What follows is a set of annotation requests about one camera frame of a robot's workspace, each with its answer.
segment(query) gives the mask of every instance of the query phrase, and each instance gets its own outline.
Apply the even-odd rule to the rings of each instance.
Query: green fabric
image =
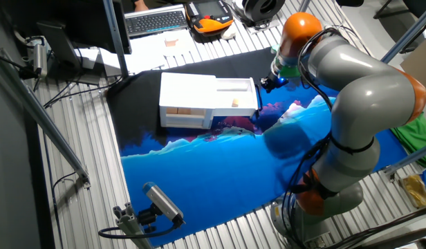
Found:
[[[409,153],[422,149],[426,145],[426,119],[423,113],[409,124],[393,128],[391,131]],[[426,167],[426,156],[419,159],[418,163]]]

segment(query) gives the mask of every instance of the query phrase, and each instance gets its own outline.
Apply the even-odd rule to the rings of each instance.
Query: table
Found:
[[[285,22],[286,18],[297,12],[298,8],[298,0],[287,1],[278,17]],[[337,11],[331,0],[312,1],[307,11],[320,19],[338,24]],[[162,69],[259,50],[275,45],[281,39],[281,26],[255,35],[250,35],[239,23],[237,27],[239,32],[234,39],[212,41],[210,38],[203,38],[203,43],[195,44],[196,50],[167,57]],[[364,50],[354,35],[343,31],[342,33],[352,44]],[[110,80],[113,79],[102,78],[100,84],[107,85]],[[45,103],[65,86],[65,83],[40,84],[36,96],[41,103]],[[69,88],[71,93],[76,93],[95,87],[71,84]],[[57,248],[60,248],[58,226],[61,228],[65,248],[135,248],[130,240],[109,240],[98,236],[99,229],[115,226],[112,208],[117,205],[124,207],[124,203],[129,201],[104,92],[92,91],[75,95],[71,99],[63,99],[47,112],[75,150],[78,158],[87,166],[92,180],[92,187],[86,190],[79,184],[75,185],[77,176],[71,176],[70,180],[59,183],[55,189],[59,224],[56,224],[53,212],[51,215]],[[49,139],[44,142],[42,136],[40,140],[46,176],[48,176],[46,152],[52,167],[53,182],[72,173],[70,165],[60,156],[52,142]],[[409,165],[399,169],[398,175],[403,177],[415,174],[418,170],[419,166]],[[332,231],[331,236],[326,235],[323,238],[327,244],[415,210],[398,184],[383,181],[380,174],[372,174],[360,181],[364,188],[365,201],[359,207],[328,220]],[[48,190],[50,207],[53,205],[51,196],[51,191]],[[283,248],[285,243],[286,240],[276,232],[270,222],[270,204],[267,203],[237,219],[197,232],[161,248],[277,249]]]

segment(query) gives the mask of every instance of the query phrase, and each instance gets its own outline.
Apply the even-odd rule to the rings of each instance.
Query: paper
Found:
[[[186,29],[164,32],[162,36],[163,39],[167,41],[177,40],[175,46],[164,46],[164,56],[182,55],[184,53],[189,53],[191,50],[196,50],[193,38]]]
[[[137,74],[165,64],[165,58],[162,53],[165,45],[162,36],[152,35],[131,39],[130,44],[131,55],[125,55],[129,74]],[[121,70],[118,56],[103,48],[100,50],[107,76],[120,75]]]

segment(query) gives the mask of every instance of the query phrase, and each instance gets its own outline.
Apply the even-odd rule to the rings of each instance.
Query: metal pole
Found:
[[[43,108],[41,103],[32,92],[32,89],[28,87],[19,76],[16,74],[15,69],[0,60],[0,76],[3,78],[3,81],[6,83],[12,92],[18,97],[18,100],[21,101],[24,108],[30,113],[30,115],[35,119],[43,131],[47,134],[53,144],[61,152],[62,156],[67,160],[70,166],[77,172],[82,181],[84,182],[85,187],[90,187],[89,174],[82,167],[82,164],[75,152],[73,152],[70,145],[67,143],[66,139],[62,136],[59,129],[56,127],[55,123],[50,119],[50,116],[47,114],[46,110]]]
[[[416,162],[417,160],[421,159],[422,157],[426,156],[426,146],[422,149],[419,149],[418,151],[415,151],[414,153],[408,155],[406,158],[398,161],[397,163],[390,165],[386,168],[384,168],[384,173],[386,175],[390,175],[394,173],[396,170],[410,164],[413,162]]]
[[[127,63],[125,62],[124,48],[122,47],[121,36],[119,35],[119,28],[116,21],[115,8],[113,7],[112,0],[104,0],[104,9],[107,15],[107,21],[109,21],[110,25],[111,38],[113,39],[115,51],[118,55],[119,65],[121,67],[121,75],[123,78],[126,78],[129,76],[129,71],[127,70]]]
[[[426,26],[426,11],[422,14],[419,20],[394,44],[386,55],[381,59],[381,62],[389,63],[405,45],[418,34],[423,27]]]
[[[298,12],[306,12],[308,5],[310,4],[311,0],[302,0],[301,5],[299,6]]]

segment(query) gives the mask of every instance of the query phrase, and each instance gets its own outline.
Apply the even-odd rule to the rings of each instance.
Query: keyboard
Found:
[[[128,17],[125,21],[130,37],[188,27],[185,16],[180,10]]]

